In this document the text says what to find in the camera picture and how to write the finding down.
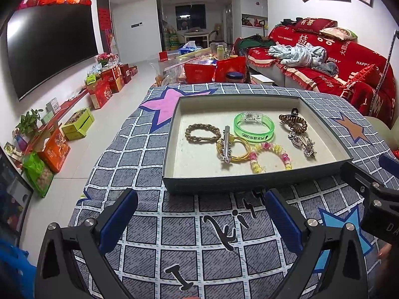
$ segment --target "flowers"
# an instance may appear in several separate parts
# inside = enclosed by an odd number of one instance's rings
[[[101,63],[101,65],[104,67],[105,65],[108,64],[109,61],[115,59],[115,55],[113,53],[102,53],[97,56],[97,61]]]

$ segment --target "silver hair clip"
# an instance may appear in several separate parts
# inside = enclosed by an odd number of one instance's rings
[[[315,145],[314,142],[309,138],[309,136],[306,136],[307,140],[305,140],[302,136],[296,134],[293,130],[291,130],[291,133],[288,135],[288,139],[293,143],[293,145],[297,148],[303,148],[303,154],[306,157],[311,157],[317,154],[315,152],[313,146]]]
[[[221,162],[230,163],[231,162],[231,143],[229,142],[230,136],[230,127],[226,126],[225,130],[223,131],[223,138],[221,138],[221,142],[223,144],[223,148],[220,152]]]

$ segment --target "wall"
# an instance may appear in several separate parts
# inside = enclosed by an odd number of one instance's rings
[[[358,43],[377,53],[388,56],[394,31],[399,29],[381,0],[374,0],[370,8],[359,0],[341,2],[335,0],[268,0],[269,32],[283,19],[318,17],[338,21],[338,26],[358,35]],[[391,65],[399,80],[399,42],[396,42]],[[399,87],[396,88],[399,100]]]
[[[102,44],[100,38],[100,28],[97,16],[96,0],[92,1],[93,27],[99,53],[102,52]],[[31,108],[44,109],[46,103],[56,97],[61,104],[66,101],[76,89],[84,84],[83,80],[87,71],[96,63],[95,58],[83,61],[44,82],[41,86],[32,91],[21,101],[18,100],[14,91],[11,75],[8,66],[7,56],[7,32],[4,31],[0,36],[0,113],[2,115],[0,129],[0,143],[5,144],[11,142],[11,131],[19,122],[21,114],[26,113]],[[80,107],[88,106],[89,99],[79,103]]]
[[[135,63],[161,51],[156,0],[111,0],[112,20],[121,61]],[[130,26],[142,22],[143,26]]]
[[[162,51],[156,0],[141,0],[112,9],[116,44],[123,63],[135,63]],[[131,25],[142,22],[142,26]]]

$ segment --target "bottle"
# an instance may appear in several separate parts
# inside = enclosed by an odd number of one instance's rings
[[[224,46],[223,45],[219,45],[217,47],[216,52],[217,52],[217,59],[219,61],[223,60],[224,59]]]

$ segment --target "jar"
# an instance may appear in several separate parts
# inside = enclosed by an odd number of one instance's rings
[[[226,74],[226,82],[228,83],[244,83],[244,74],[240,72],[228,72]]]

